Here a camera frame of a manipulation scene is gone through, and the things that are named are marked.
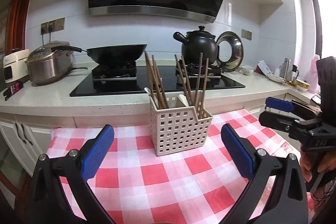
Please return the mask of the right hand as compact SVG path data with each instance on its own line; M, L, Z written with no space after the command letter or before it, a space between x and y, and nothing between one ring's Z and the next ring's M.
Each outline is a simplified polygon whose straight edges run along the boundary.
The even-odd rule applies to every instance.
M314 162L309 157L307 153L304 151L300 151L300 167L302 170L303 178L306 182L309 182L312 178L311 169L313 168ZM329 151L324 158L321 160L318 166L318 172L321 173L324 170L334 170L335 169L335 161L336 161L336 153L335 151Z

